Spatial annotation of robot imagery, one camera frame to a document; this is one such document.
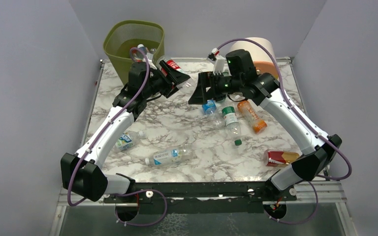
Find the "red label bottle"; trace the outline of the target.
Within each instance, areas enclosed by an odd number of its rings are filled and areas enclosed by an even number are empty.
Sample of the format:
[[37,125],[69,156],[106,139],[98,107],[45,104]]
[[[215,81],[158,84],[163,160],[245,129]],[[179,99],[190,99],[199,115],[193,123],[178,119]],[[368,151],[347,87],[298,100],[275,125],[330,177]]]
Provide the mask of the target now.
[[134,62],[140,62],[140,61],[143,61],[144,60],[144,57],[143,55],[136,49],[132,49],[131,52],[130,52],[130,58],[134,61]]
[[[166,75],[166,72],[165,72],[165,70],[164,69],[162,69],[162,67],[161,67],[161,65],[160,65],[160,62],[161,61],[164,61],[165,63],[166,63],[166,65],[168,65],[171,69],[173,69],[173,70],[176,70],[176,71],[178,71],[178,72],[180,72],[180,73],[183,73],[183,74],[186,74],[186,75],[188,75],[187,73],[186,73],[186,71],[184,71],[176,62],[175,62],[175,60],[173,60],[171,57],[169,57],[169,56],[165,56],[165,55],[163,55],[163,56],[161,56],[157,61],[156,61],[156,66],[157,66],[157,68],[159,68],[161,71],[162,71],[162,73],[164,74],[164,75]],[[187,89],[191,89],[191,88],[193,88],[193,85],[194,85],[194,80],[191,78],[191,77],[189,77],[185,82],[183,82],[182,84],[180,84],[180,85],[178,85],[177,86],[177,88],[178,89],[180,89],[180,90],[187,90]]]

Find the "green white label bottle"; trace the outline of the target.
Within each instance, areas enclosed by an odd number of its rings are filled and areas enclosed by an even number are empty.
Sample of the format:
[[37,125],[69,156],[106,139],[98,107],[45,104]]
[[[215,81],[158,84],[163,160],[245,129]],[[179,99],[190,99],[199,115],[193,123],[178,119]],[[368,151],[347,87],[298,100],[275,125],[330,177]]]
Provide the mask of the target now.
[[229,137],[234,142],[235,146],[240,146],[242,144],[242,132],[234,107],[224,106],[221,110],[221,114],[225,121],[225,128]]

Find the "blue label clear bottle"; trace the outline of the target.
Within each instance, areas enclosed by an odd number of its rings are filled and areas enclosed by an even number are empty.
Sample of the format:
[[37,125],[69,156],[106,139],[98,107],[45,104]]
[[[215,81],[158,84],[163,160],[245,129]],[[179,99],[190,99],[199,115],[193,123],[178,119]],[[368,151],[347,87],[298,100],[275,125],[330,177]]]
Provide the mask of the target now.
[[223,118],[213,100],[208,100],[202,105],[202,110],[209,121],[215,128],[222,128],[224,126]]

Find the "purple label Ganten bottle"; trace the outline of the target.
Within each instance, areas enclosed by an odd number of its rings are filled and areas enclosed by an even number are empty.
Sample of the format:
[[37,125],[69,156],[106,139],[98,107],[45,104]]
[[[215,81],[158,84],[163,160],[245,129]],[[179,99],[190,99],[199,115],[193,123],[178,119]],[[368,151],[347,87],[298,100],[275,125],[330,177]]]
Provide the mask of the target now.
[[146,57],[148,60],[153,60],[153,54],[147,47],[145,47],[143,44],[139,44],[137,48],[139,49],[139,52],[138,52],[139,59],[143,60],[144,57]]

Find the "dark green label bottle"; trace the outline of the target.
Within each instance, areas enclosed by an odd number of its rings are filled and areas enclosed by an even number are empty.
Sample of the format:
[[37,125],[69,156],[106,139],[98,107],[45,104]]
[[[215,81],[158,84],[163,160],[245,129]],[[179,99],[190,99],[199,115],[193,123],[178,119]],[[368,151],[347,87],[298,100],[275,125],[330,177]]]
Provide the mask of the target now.
[[115,143],[115,148],[124,151],[132,148],[140,143],[141,140],[146,138],[143,131],[127,131],[124,132]]

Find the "blue white label bottle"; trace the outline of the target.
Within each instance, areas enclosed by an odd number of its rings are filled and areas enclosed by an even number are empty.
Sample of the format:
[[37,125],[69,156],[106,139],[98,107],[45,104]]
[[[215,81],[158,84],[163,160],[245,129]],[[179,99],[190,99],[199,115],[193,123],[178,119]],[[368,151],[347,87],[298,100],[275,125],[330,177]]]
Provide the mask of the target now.
[[150,157],[145,158],[145,164],[148,166],[165,166],[180,163],[193,157],[190,149],[176,147],[155,152]]

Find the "green tinted bottle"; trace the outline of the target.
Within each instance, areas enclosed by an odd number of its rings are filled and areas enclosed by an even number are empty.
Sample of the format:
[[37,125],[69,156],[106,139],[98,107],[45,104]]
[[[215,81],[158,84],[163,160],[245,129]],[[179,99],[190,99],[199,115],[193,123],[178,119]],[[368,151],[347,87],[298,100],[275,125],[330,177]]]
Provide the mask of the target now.
[[230,73],[229,73],[228,70],[226,70],[226,71],[223,71],[223,72],[222,72],[222,75],[223,75],[223,76],[230,76]]

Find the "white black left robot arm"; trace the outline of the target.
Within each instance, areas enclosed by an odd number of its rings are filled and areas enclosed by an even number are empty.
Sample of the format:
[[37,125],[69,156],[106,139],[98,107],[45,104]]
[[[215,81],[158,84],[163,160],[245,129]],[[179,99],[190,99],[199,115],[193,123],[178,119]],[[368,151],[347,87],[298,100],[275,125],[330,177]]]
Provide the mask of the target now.
[[160,67],[151,67],[147,62],[134,62],[128,72],[125,89],[114,99],[106,119],[92,137],[84,142],[74,154],[65,153],[61,158],[63,187],[67,190],[69,206],[76,193],[83,200],[93,202],[106,194],[126,194],[134,180],[122,174],[105,175],[102,167],[108,154],[120,136],[135,122],[147,106],[147,100],[160,94],[169,98],[190,79],[165,61]]

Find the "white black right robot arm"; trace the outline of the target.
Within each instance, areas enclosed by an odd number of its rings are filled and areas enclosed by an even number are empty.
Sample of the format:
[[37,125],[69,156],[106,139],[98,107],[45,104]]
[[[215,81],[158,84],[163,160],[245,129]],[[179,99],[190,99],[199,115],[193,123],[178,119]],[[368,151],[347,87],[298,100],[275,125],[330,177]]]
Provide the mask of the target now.
[[272,115],[290,134],[302,154],[293,163],[273,174],[266,182],[266,192],[279,195],[301,181],[311,181],[332,161],[342,139],[328,135],[297,109],[270,73],[256,72],[248,51],[239,49],[225,56],[230,74],[211,71],[198,74],[197,87],[190,97],[190,105],[203,105],[223,95],[240,92],[255,105]]

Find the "green mesh waste bin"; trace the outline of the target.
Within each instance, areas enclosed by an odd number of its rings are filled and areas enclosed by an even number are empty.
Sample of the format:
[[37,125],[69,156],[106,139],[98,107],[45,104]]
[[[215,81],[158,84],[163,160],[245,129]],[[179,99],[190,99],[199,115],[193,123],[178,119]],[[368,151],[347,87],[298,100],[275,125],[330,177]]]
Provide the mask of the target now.
[[123,84],[128,82],[128,72],[133,63],[129,51],[139,44],[148,49],[155,48],[153,60],[157,61],[165,55],[163,28],[152,22],[126,20],[114,25],[104,40],[104,52]]

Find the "cream cylindrical drum container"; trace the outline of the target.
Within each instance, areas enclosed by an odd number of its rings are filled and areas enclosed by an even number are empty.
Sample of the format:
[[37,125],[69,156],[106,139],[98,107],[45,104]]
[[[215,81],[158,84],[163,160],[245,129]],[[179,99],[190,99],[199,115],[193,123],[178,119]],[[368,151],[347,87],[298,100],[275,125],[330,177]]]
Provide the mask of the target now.
[[[273,46],[269,40],[260,37],[247,37],[247,39],[257,42],[263,46],[274,59],[276,58]],[[231,46],[229,51],[232,52],[238,49],[244,49],[250,53],[256,69],[259,70],[261,74],[270,73],[277,80],[279,79],[274,63],[263,49],[250,42],[237,41]]]

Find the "orange juice bottle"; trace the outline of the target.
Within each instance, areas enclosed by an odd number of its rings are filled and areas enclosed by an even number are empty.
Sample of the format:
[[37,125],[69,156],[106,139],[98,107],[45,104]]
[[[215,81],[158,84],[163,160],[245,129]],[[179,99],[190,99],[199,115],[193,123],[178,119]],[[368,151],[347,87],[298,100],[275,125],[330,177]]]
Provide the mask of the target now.
[[266,122],[261,119],[249,101],[244,100],[237,104],[237,108],[242,116],[247,120],[249,126],[252,128],[255,134],[258,134],[265,130],[267,127]]

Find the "red gold drink can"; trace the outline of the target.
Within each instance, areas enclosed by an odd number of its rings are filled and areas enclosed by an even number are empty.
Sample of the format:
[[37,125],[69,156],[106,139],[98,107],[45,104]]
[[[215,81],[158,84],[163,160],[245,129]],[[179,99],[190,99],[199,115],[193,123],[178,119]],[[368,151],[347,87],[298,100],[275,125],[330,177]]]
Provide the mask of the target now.
[[290,151],[266,150],[263,154],[264,164],[268,167],[281,168],[290,165],[300,154]]

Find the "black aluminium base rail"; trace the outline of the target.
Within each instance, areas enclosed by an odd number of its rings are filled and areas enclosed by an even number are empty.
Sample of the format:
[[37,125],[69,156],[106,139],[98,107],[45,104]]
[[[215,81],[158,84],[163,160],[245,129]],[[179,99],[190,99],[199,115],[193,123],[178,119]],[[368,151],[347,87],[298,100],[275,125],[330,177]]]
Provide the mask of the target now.
[[302,182],[278,195],[266,192],[265,183],[250,182],[169,182],[137,183],[129,197],[105,195],[85,200],[81,207],[113,207],[120,215],[262,213],[270,206],[287,204],[344,203],[337,181]]

